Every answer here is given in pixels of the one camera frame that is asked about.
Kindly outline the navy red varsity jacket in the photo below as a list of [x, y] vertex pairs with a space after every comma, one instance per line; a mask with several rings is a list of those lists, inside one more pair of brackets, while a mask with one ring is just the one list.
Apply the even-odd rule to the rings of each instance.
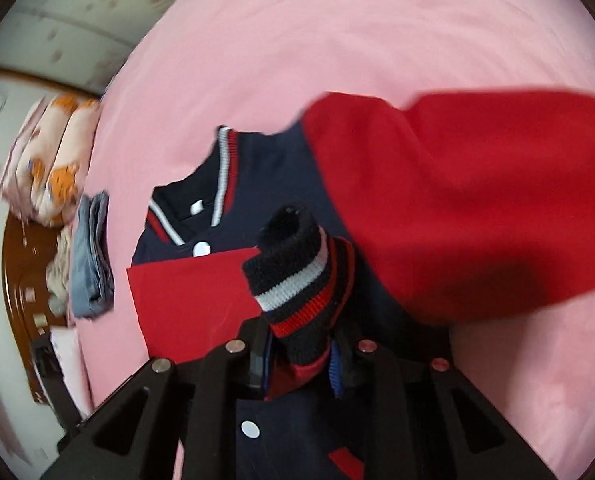
[[[268, 323], [266, 395], [224, 389], [230, 479], [548, 479], [448, 330], [595, 289], [595, 96], [330, 93], [271, 136], [220, 127], [154, 188], [129, 281], [176, 361]], [[336, 336], [357, 363], [340, 399]]]

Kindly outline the folded blue jeans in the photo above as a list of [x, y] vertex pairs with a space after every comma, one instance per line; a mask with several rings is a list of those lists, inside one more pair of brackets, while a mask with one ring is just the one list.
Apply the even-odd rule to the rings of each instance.
[[113, 307], [115, 281], [107, 251], [107, 208], [106, 191], [81, 197], [70, 265], [70, 307], [75, 318], [98, 318]]

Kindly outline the small white pillow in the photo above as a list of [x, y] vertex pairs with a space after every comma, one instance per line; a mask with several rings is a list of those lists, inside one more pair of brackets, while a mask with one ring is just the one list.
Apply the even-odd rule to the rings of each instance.
[[82, 418], [93, 411], [92, 396], [84, 356], [75, 327], [52, 327], [51, 344], [60, 364], [64, 384]]

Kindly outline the crumpled grey white cloth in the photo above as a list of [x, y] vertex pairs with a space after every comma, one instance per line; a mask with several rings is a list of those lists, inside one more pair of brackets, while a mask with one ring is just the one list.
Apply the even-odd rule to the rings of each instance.
[[56, 253], [46, 269], [49, 309], [59, 318], [66, 315], [70, 301], [70, 258], [72, 258], [72, 229], [66, 226], [56, 239]]

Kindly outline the brown wooden headboard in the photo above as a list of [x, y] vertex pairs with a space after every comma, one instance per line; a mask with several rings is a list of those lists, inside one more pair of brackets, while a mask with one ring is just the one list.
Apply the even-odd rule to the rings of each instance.
[[2, 240], [2, 292], [6, 314], [22, 360], [32, 400], [48, 404], [32, 365], [32, 342], [53, 326], [65, 326], [66, 316], [49, 308], [46, 269], [58, 252], [59, 230], [36, 222], [24, 223], [8, 214]]

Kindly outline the bear print folded quilt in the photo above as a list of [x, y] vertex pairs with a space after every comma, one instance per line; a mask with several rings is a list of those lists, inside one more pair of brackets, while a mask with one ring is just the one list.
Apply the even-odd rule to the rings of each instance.
[[101, 102], [72, 94], [42, 98], [9, 151], [0, 195], [21, 222], [60, 228], [73, 221], [88, 176]]

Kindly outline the pink plush bed blanket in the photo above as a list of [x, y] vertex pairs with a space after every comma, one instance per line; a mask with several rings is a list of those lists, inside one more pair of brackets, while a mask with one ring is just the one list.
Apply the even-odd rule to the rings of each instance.
[[[103, 99], [86, 181], [110, 196], [114, 307], [78, 334], [94, 403], [148, 356], [127, 280], [157, 185], [186, 177], [228, 125], [275, 133], [326, 91], [396, 105], [432, 90], [595, 92], [579, 0], [177, 0]], [[461, 369], [561, 479], [595, 457], [595, 292], [453, 333]]]

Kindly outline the floral sliding wardrobe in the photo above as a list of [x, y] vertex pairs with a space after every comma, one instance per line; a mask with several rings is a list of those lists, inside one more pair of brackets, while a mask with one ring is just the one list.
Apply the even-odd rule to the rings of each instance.
[[176, 0], [16, 0], [0, 68], [101, 94]]

